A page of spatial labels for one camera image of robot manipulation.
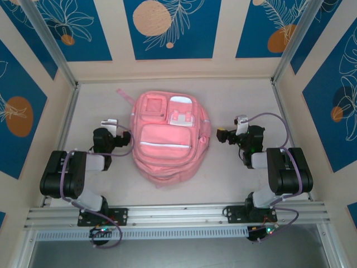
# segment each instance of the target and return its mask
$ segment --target orange circle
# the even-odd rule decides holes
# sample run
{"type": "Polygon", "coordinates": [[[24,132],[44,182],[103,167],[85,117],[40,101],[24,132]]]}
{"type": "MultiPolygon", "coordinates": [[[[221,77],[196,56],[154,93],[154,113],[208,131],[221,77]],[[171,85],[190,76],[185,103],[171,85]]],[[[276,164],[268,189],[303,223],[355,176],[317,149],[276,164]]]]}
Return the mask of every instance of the orange circle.
{"type": "Polygon", "coordinates": [[[142,2],[133,13],[135,28],[146,36],[157,36],[171,26],[171,15],[160,2],[147,0],[142,2]]]}
{"type": "Polygon", "coordinates": [[[336,106],[332,109],[331,111],[331,118],[334,120],[336,123],[340,122],[344,116],[344,111],[342,110],[341,107],[336,106]]]}
{"type": "Polygon", "coordinates": [[[24,97],[12,97],[8,100],[5,111],[8,113],[6,125],[10,132],[20,138],[26,137],[33,124],[33,110],[28,100],[24,97]]]}
{"type": "Polygon", "coordinates": [[[67,46],[73,46],[74,45],[74,38],[70,35],[62,35],[61,41],[67,45],[67,46]]]}
{"type": "Polygon", "coordinates": [[[261,4],[264,3],[264,0],[253,0],[252,2],[253,2],[253,5],[260,6],[261,4]]]}
{"type": "Polygon", "coordinates": [[[173,48],[173,43],[171,43],[171,42],[167,43],[167,44],[166,44],[166,47],[167,47],[168,49],[173,48]]]}
{"type": "Polygon", "coordinates": [[[287,25],[273,33],[268,41],[268,50],[272,53],[284,52],[295,28],[294,24],[287,25]]]}

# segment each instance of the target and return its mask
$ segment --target backpack strap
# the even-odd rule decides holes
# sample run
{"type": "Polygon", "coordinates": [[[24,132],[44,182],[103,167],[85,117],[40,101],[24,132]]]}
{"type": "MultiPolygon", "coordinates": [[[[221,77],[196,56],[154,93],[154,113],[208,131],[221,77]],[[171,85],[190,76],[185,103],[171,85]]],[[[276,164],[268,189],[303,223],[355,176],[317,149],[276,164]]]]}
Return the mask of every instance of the backpack strap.
{"type": "Polygon", "coordinates": [[[117,93],[122,96],[128,103],[130,103],[132,106],[135,104],[135,100],[130,97],[127,93],[125,93],[122,89],[118,88],[117,93]]]}

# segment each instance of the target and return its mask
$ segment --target black mounting bracket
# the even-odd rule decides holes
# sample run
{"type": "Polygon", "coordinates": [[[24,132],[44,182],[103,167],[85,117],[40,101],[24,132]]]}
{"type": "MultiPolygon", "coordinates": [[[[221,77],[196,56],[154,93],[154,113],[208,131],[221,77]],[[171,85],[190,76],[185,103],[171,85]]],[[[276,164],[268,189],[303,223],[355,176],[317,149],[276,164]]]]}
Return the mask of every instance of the black mounting bracket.
{"type": "Polygon", "coordinates": [[[275,210],[269,208],[253,208],[247,212],[244,205],[229,205],[224,211],[228,223],[263,223],[265,217],[272,222],[278,221],[275,210]]]}
{"type": "MultiPolygon", "coordinates": [[[[128,219],[128,209],[127,208],[109,208],[107,217],[114,220],[119,226],[126,226],[128,219]]],[[[98,224],[113,226],[111,222],[107,222],[102,217],[93,215],[88,212],[79,212],[78,223],[79,227],[95,227],[98,224]]]]}

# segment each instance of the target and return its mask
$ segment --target metal strip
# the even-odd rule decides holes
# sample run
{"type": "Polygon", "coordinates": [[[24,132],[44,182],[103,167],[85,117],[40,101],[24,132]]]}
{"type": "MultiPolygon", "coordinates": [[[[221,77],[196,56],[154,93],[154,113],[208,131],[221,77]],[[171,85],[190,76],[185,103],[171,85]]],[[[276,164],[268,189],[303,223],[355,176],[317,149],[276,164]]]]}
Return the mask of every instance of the metal strip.
{"type": "Polygon", "coordinates": [[[336,239],[336,233],[330,224],[317,224],[322,245],[331,268],[351,267],[346,263],[347,258],[343,256],[341,244],[336,239]]]}
{"type": "MultiPolygon", "coordinates": [[[[222,227],[232,226],[222,215],[227,205],[166,205],[127,207],[129,209],[127,226],[130,228],[183,228],[183,227],[222,227]]],[[[300,216],[297,224],[329,223],[329,215],[323,202],[286,201],[279,205],[298,210],[300,216]]],[[[30,209],[25,229],[78,229],[79,211],[75,208],[33,208],[30,209]]],[[[286,224],[295,217],[292,212],[277,211],[278,224],[286,224]]],[[[235,226],[256,226],[260,223],[235,224],[235,226]]]]}
{"type": "Polygon", "coordinates": [[[214,76],[214,75],[210,75],[210,76],[195,76],[195,77],[164,77],[164,78],[158,78],[158,77],[144,77],[144,78],[140,78],[140,77],[127,77],[127,78],[122,78],[122,79],[104,79],[104,80],[81,80],[78,81],[78,83],[80,84],[115,84],[115,83],[137,83],[137,82],[152,82],[153,80],[160,80],[160,81],[170,81],[170,80],[184,80],[184,81],[195,81],[195,80],[266,80],[271,78],[269,75],[268,76],[214,76]]]}
{"type": "Polygon", "coordinates": [[[302,39],[304,38],[308,28],[310,27],[313,19],[315,18],[317,11],[319,11],[324,0],[314,0],[310,1],[307,5],[304,13],[301,16],[299,23],[292,35],[285,51],[281,57],[281,60],[273,74],[273,83],[278,83],[282,77],[284,71],[289,66],[292,57],[294,56],[296,50],[300,46],[302,39]]]}
{"type": "Polygon", "coordinates": [[[76,79],[70,70],[66,58],[64,57],[60,47],[54,39],[50,29],[47,27],[46,22],[38,11],[36,4],[32,0],[18,0],[25,15],[30,20],[33,28],[40,37],[42,43],[46,46],[51,57],[62,71],[64,77],[70,85],[76,86],[76,79]]]}
{"type": "Polygon", "coordinates": [[[62,130],[61,130],[61,136],[60,136],[59,143],[57,146],[57,149],[60,151],[65,148],[65,145],[67,142],[69,129],[70,129],[70,126],[72,123],[74,111],[75,111],[77,100],[78,100],[79,90],[80,90],[80,86],[76,87],[75,90],[72,92],[70,104],[67,109],[66,118],[65,118],[62,130]]]}
{"type": "MultiPolygon", "coordinates": [[[[248,228],[242,226],[212,228],[138,228],[123,229],[123,240],[158,240],[192,238],[248,237],[248,228]]],[[[98,240],[117,240],[119,232],[113,231],[98,240]]],[[[36,241],[88,241],[89,232],[85,229],[39,231],[36,241]]]]}
{"type": "Polygon", "coordinates": [[[23,240],[21,248],[16,251],[13,257],[13,261],[10,264],[11,268],[28,268],[33,248],[35,247],[35,241],[38,231],[29,230],[23,232],[23,240]]]}
{"type": "Polygon", "coordinates": [[[276,88],[276,86],[275,86],[275,84],[273,82],[273,79],[271,80],[271,83],[272,83],[272,88],[273,88],[273,92],[274,92],[274,95],[275,95],[275,100],[277,101],[277,104],[278,104],[278,107],[279,107],[280,114],[281,114],[282,118],[285,120],[285,122],[288,125],[289,134],[290,134],[289,142],[290,142],[292,147],[295,147],[295,142],[294,142],[294,139],[293,139],[293,137],[291,135],[291,128],[290,128],[289,120],[286,117],[284,106],[283,106],[283,104],[281,102],[281,98],[280,98],[279,92],[278,92],[278,90],[277,90],[277,88],[276,88]]]}

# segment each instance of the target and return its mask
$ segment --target beige wall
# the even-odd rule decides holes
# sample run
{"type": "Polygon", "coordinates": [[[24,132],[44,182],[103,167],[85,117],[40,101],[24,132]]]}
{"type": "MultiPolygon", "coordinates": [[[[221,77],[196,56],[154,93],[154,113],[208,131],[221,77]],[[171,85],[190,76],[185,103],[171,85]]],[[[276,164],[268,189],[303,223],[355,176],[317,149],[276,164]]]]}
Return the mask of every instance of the beige wall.
{"type": "Polygon", "coordinates": [[[1,8],[0,25],[0,40],[47,95],[20,179],[0,172],[0,211],[6,212],[0,231],[0,267],[7,267],[28,209],[39,204],[39,182],[50,153],[57,145],[71,88],[60,73],[57,73],[55,81],[50,78],[1,8]]]}
{"type": "Polygon", "coordinates": [[[351,267],[357,267],[357,230],[346,206],[357,201],[357,162],[332,172],[302,91],[356,19],[356,14],[357,2],[343,0],[297,75],[289,68],[278,84],[296,145],[304,150],[312,172],[313,192],[318,200],[325,202],[351,267]]]}
{"type": "Polygon", "coordinates": [[[236,59],[251,0],[222,0],[212,59],[135,61],[123,1],[94,0],[113,61],[69,63],[76,78],[271,77],[280,58],[236,59]]]}

